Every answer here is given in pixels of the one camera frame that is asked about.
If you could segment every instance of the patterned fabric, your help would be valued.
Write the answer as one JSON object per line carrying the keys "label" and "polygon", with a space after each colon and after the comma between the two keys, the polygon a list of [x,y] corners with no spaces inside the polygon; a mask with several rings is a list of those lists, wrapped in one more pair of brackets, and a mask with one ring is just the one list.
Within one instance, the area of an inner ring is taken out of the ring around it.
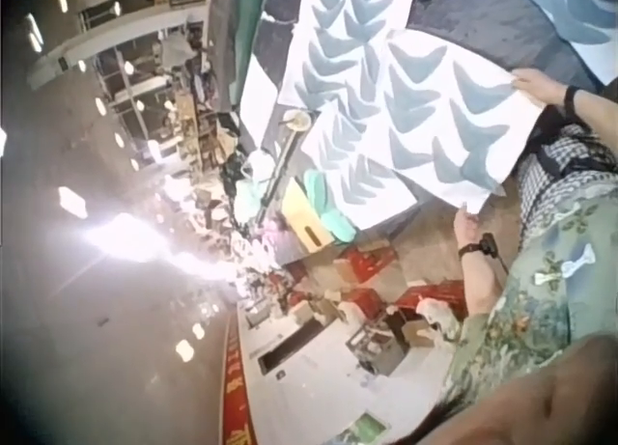
{"label": "patterned fabric", "polygon": [[511,268],[490,315],[468,318],[443,387],[468,404],[558,356],[572,341],[618,334],[618,183],[549,213]]}
{"label": "patterned fabric", "polygon": [[[591,148],[581,142],[582,138],[596,139],[596,136],[590,135],[579,125],[565,126],[556,141],[546,146],[547,155],[558,163],[560,169],[564,169],[575,157],[591,155],[611,158],[616,163],[609,149]],[[525,248],[533,237],[541,234],[543,225],[547,223],[547,217],[554,211],[555,206],[573,197],[580,188],[600,183],[610,190],[615,182],[618,182],[618,174],[595,171],[574,172],[554,182],[539,163],[537,156],[529,155],[518,171],[521,195],[520,247]]]}

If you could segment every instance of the person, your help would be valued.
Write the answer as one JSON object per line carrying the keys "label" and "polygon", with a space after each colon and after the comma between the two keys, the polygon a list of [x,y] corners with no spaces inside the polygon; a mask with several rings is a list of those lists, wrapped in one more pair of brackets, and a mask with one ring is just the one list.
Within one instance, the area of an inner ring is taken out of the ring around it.
{"label": "person", "polygon": [[502,292],[478,219],[457,212],[469,315],[436,405],[396,444],[618,443],[618,104],[513,75],[566,117],[520,160],[520,252]]}

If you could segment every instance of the metal pole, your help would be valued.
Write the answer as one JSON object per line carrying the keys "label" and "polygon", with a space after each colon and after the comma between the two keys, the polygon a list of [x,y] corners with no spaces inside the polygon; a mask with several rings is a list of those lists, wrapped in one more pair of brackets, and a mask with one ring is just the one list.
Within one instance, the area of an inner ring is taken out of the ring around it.
{"label": "metal pole", "polygon": [[146,127],[146,122],[144,121],[142,113],[137,108],[137,104],[135,103],[135,99],[133,98],[133,90],[131,89],[131,84],[128,81],[128,76],[126,76],[125,58],[123,57],[123,53],[120,52],[117,47],[114,47],[114,52],[116,53],[116,60],[118,61],[118,67],[120,68],[120,75],[123,77],[123,82],[125,83],[128,100],[130,100],[131,107],[133,107],[133,112],[135,112],[135,117],[137,118],[137,122],[139,123],[140,128],[142,128],[144,139],[148,141],[148,128]]}

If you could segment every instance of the teal object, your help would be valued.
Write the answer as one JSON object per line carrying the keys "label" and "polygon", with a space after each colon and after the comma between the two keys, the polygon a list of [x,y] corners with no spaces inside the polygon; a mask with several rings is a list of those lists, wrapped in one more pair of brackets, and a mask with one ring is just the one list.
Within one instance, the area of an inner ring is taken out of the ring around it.
{"label": "teal object", "polygon": [[307,170],[303,175],[303,184],[309,204],[320,217],[323,226],[338,240],[352,242],[356,237],[356,228],[346,215],[335,207],[332,200],[328,199],[324,173]]}
{"label": "teal object", "polygon": [[326,178],[318,170],[307,170],[303,175],[303,184],[309,204],[316,211],[318,216],[327,210]]}
{"label": "teal object", "polygon": [[352,242],[356,229],[350,220],[338,209],[330,209],[320,215],[320,221],[330,233],[342,242]]}

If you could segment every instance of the gray fabric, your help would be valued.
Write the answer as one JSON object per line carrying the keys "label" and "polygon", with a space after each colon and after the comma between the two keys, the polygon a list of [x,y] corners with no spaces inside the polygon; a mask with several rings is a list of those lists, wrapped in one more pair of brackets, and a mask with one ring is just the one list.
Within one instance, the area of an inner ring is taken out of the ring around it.
{"label": "gray fabric", "polygon": [[412,8],[407,28],[470,49],[506,70],[534,67],[588,91],[600,83],[530,0],[433,0]]}

